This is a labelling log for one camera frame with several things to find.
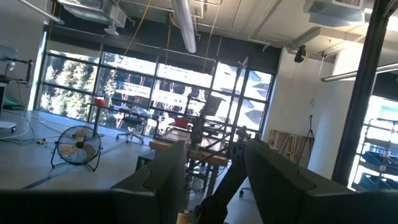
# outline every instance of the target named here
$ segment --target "floor fan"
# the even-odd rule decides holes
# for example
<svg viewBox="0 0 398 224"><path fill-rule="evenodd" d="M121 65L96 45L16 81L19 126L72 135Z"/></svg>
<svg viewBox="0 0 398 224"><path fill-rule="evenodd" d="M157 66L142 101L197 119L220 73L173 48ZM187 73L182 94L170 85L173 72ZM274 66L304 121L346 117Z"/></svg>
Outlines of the floor fan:
<svg viewBox="0 0 398 224"><path fill-rule="evenodd" d="M53 163L56 151L64 162ZM101 151L101 138L97 133L94 133L92 128L74 126L64 131L58 141L55 142L51 165L53 168L64 164L85 165L95 171L100 162ZM97 163L95 167L92 167L89 162L95 158L97 158Z"/></svg>

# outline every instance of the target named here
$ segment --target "wooden table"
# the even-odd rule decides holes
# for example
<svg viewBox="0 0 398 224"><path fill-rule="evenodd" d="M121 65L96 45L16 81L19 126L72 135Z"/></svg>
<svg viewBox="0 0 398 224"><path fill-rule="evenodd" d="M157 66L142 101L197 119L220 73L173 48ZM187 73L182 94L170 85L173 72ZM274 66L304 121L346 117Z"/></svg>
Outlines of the wooden table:
<svg viewBox="0 0 398 224"><path fill-rule="evenodd" d="M165 134L163 134L160 138L155 138L149 143L149 147L153 150L156 151L156 153L160 153L166 149L168 149L174 142L179 141L179 140L184 140L187 143L187 147L190 147L190 138L189 138L190 133L178 129L171 129ZM215 139L213 138L208 138L206 136L203 137L203 140L200 144L200 148L204 148L206 146L209 146L211 143L213 143ZM218 151L222 149L224 146L223 143L219 143L211 147L210 149L214 151ZM189 155L188 157L193 160L201 160L204 159L206 156L209 156L211 153L210 152L204 152L201 150L197 149L190 149L189 150ZM211 173L210 177L210 183L208 186L207 190L207 196L210 196L213 194L214 191L214 186L216 184L216 179L218 175L218 169L220 166L225 167L228 165L228 158L225 156L213 156L207 160L205 160L209 165L213 166L213 172ZM208 176L210 170L207 169L206 171L206 176Z"/></svg>

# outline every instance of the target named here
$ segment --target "fan blade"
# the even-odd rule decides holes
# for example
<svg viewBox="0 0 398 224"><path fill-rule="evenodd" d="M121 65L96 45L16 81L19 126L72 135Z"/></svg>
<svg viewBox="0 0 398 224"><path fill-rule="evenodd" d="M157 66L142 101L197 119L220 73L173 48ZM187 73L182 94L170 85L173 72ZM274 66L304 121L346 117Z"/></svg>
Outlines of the fan blade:
<svg viewBox="0 0 398 224"><path fill-rule="evenodd" d="M90 132L90 130L89 130L88 128L80 128L80 129L76 132L75 137L77 137L77 138L83 138L83 137L85 137L86 134L89 133L89 132Z"/></svg>
<svg viewBox="0 0 398 224"><path fill-rule="evenodd" d="M87 159L92 159L95 156L95 149L91 144L85 144L83 146L83 150L86 152L87 154Z"/></svg>
<svg viewBox="0 0 398 224"><path fill-rule="evenodd" d="M60 148L60 152L64 156L70 156L70 155L73 155L74 153L76 153L73 146L67 146L67 145L62 145Z"/></svg>

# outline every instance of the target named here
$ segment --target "tripod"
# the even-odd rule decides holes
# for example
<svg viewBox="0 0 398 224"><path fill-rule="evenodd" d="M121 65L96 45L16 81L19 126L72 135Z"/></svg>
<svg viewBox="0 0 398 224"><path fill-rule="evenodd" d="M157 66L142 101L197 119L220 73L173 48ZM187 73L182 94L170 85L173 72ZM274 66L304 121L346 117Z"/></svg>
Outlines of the tripod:
<svg viewBox="0 0 398 224"><path fill-rule="evenodd" d="M304 142L303 148L302 148L302 150L300 152L300 157L298 157L297 164L300 163L301 156L303 155L303 152L304 152L304 149L305 149L305 145L307 144L307 141L310 143L310 154L309 154L309 156L311 156L313 143L315 141L315 136L313 135L313 132L312 132L312 115L310 115L310 129L308 130L307 137L305 138L305 142Z"/></svg>

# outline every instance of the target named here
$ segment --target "concrete floor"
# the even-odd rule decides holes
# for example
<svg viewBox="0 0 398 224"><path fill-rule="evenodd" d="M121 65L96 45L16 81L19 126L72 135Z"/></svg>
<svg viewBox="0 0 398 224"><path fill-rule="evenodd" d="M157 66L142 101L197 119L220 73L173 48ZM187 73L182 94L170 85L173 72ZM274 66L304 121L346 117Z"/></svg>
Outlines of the concrete floor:
<svg viewBox="0 0 398 224"><path fill-rule="evenodd" d="M6 110L3 110L1 114L0 120L17 123L17 131L13 134L14 136L27 130L27 122L21 114L20 111ZM0 189L108 189L134 172L137 157L140 154L150 152L148 147L150 139L146 139L144 145L126 144L123 137L119 141L115 139L118 131L99 128L99 133L103 133L105 136L101 138L103 153L96 172L83 166L72 165L52 169L50 160L55 141L60 133L70 126L85 124L38 111L31 111L29 115L36 138L46 138L48 144L43 146L33 143L18 146L9 142L0 142ZM11 136L10 130L0 129L0 140L9 136ZM33 132L28 129L28 132L16 138L31 139ZM55 162L57 161L60 161L60 158L56 155ZM218 177L216 186L225 172ZM197 188L200 186L199 182L194 185ZM248 186L249 182L246 180L242 187ZM206 193L192 193L188 209L193 210L195 205L205 198L205 195ZM237 193L229 203L228 211L226 222L230 224L262 223L250 192L246 192L243 198L239 198Z"/></svg>

